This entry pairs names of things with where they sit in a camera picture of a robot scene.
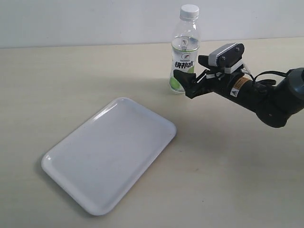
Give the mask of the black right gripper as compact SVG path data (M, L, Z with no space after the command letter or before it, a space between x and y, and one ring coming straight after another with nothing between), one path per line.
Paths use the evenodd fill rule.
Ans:
M211 92L223 95L232 81L240 76L239 72L232 74L212 72L215 70L215 61L207 55L199 55L198 63L206 69L198 76L195 73L187 73L177 69L173 71L174 78L190 99Z

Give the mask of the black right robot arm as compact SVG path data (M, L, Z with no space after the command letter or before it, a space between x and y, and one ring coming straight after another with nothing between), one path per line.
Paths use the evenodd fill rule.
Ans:
M193 99L214 92L242 107L254 112L266 125L280 128L287 120L304 108L304 69L290 69L286 73L265 71L266 74L283 78L280 83L274 79L258 81L250 75L242 60L230 61L227 67L211 65L208 56L200 55L199 64L206 69L197 76L178 69L174 78L182 85L185 95Z

